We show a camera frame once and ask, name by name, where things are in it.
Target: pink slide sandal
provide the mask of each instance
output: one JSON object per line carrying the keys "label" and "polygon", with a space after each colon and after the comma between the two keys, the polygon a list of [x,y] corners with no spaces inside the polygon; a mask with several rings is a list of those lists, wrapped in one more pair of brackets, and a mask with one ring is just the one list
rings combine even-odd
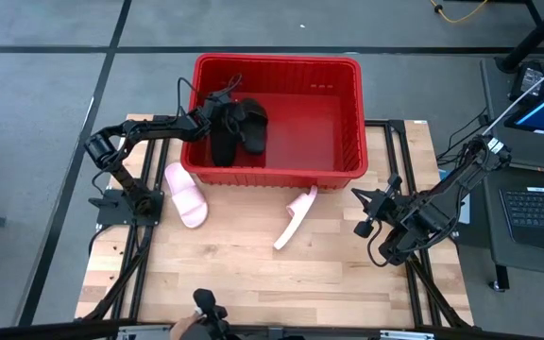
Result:
{"label": "pink slide sandal", "polygon": [[190,174],[179,162],[174,162],[165,168],[165,178],[171,190],[171,199],[184,225],[196,228],[203,224],[207,218],[207,202]]}
{"label": "pink slide sandal", "polygon": [[284,230],[279,239],[274,243],[274,248],[276,250],[280,250],[282,247],[284,247],[284,245],[289,242],[289,239],[293,236],[293,234],[298,230],[301,221],[303,221],[303,219],[306,217],[306,213],[308,213],[310,207],[312,207],[317,193],[318,188],[312,186],[309,194],[300,194],[293,202],[291,202],[291,204],[287,206],[287,211],[291,217],[293,217],[293,219],[291,220],[291,223],[289,223],[287,229]]}

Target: wooden tabletop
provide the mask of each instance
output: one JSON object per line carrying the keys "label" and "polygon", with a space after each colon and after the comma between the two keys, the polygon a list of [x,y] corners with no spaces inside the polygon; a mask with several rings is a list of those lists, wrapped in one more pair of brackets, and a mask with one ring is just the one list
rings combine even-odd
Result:
{"label": "wooden tabletop", "polygon": [[[131,114],[129,119],[152,119]],[[428,126],[406,121],[407,138],[418,190],[439,181]],[[400,174],[400,141],[395,136]],[[139,320],[175,322],[194,309],[196,288],[213,290],[217,303],[228,309],[230,324],[312,327],[413,326],[404,265],[374,266],[366,255],[366,240],[352,231],[365,216],[349,191],[384,189],[389,165],[383,129],[366,128],[368,171],[346,189],[322,191],[293,238],[282,250],[272,245],[287,227],[285,206],[298,188],[258,188],[205,185],[195,178],[209,204],[209,217],[198,229],[188,229],[166,198],[163,217],[155,228],[144,282]],[[149,183],[154,181],[161,142],[157,142]],[[179,161],[181,142],[172,140],[167,164]],[[125,160],[139,177],[145,143],[136,145]],[[114,179],[113,187],[119,188]],[[391,227],[384,225],[373,244],[373,256]],[[76,316],[90,312],[118,277],[127,226],[105,231],[93,244]],[[434,280],[448,302],[471,323],[468,297],[456,249],[450,241],[430,249]],[[123,315],[128,314],[128,284]],[[419,284],[424,319],[429,324],[424,289]]]}

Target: gray carpet floor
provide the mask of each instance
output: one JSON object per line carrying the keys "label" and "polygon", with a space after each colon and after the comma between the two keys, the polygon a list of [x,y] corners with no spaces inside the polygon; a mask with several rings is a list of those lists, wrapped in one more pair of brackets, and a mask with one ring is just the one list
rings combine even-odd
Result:
{"label": "gray carpet floor", "polygon": [[[122,3],[0,0],[0,44],[108,45]],[[544,15],[544,1],[535,3]],[[445,3],[451,17],[475,6]],[[533,27],[526,7],[513,4],[491,3],[450,25],[425,0],[144,0],[133,1],[120,45],[514,46]],[[117,54],[93,129],[128,113],[173,112],[176,79],[192,76],[197,56]],[[350,57],[362,67],[366,117],[428,120],[436,150],[485,106],[480,57]],[[0,327],[14,323],[103,60],[104,54],[0,54],[0,215],[8,219],[0,229]],[[83,160],[37,323],[74,315],[97,213],[87,203],[96,195],[95,172]],[[510,269],[513,289],[496,294],[486,286],[494,277],[487,249],[464,246],[461,261],[476,325],[544,336],[544,274]]]}

